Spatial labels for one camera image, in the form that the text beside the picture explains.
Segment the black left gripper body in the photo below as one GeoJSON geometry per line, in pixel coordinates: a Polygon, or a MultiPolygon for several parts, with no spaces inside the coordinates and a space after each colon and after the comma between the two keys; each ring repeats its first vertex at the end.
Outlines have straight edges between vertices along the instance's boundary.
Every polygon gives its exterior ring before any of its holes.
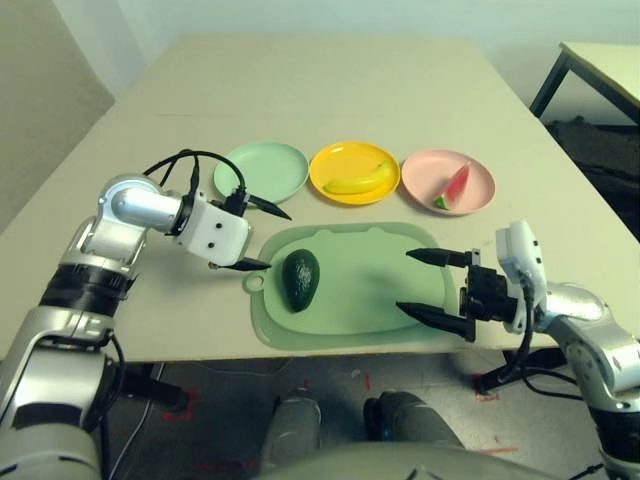
{"type": "Polygon", "coordinates": [[[248,205],[248,198],[247,192],[233,192],[225,198],[220,209],[234,216],[243,217],[248,205]]]}

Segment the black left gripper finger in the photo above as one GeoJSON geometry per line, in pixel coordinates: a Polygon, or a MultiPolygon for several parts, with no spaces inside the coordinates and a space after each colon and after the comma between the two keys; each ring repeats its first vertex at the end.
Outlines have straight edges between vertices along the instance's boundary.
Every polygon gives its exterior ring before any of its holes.
{"type": "Polygon", "coordinates": [[[222,266],[222,269],[228,269],[233,271],[240,272],[251,272],[251,271],[263,271],[267,270],[271,267],[271,265],[262,260],[244,257],[232,265],[222,266]]]}
{"type": "Polygon", "coordinates": [[[257,207],[259,210],[266,212],[270,215],[274,215],[277,216],[279,218],[283,218],[286,220],[291,220],[291,217],[284,211],[282,210],[280,207],[278,207],[276,204],[262,199],[260,197],[257,197],[255,195],[249,195],[248,196],[248,200],[247,202],[255,207],[257,207]]]}

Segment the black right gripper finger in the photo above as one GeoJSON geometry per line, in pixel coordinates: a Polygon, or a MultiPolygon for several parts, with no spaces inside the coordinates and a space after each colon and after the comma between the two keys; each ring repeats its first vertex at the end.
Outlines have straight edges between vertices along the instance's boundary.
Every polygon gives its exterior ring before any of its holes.
{"type": "Polygon", "coordinates": [[[475,323],[472,320],[448,314],[440,307],[422,303],[397,302],[396,306],[423,325],[458,335],[467,342],[475,341],[475,323]]]}
{"type": "Polygon", "coordinates": [[[457,252],[442,248],[418,248],[409,250],[406,255],[422,263],[445,267],[467,267],[472,264],[472,253],[457,252]]]}

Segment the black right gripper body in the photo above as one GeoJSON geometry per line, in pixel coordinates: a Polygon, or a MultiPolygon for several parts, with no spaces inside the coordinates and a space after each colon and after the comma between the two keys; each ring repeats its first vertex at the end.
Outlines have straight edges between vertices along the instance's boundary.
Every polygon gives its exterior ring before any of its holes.
{"type": "Polygon", "coordinates": [[[459,295],[459,314],[465,327],[474,328],[476,321],[512,323],[518,300],[508,294],[506,278],[495,269],[481,266],[478,250],[458,252],[457,266],[467,268],[459,295]]]}

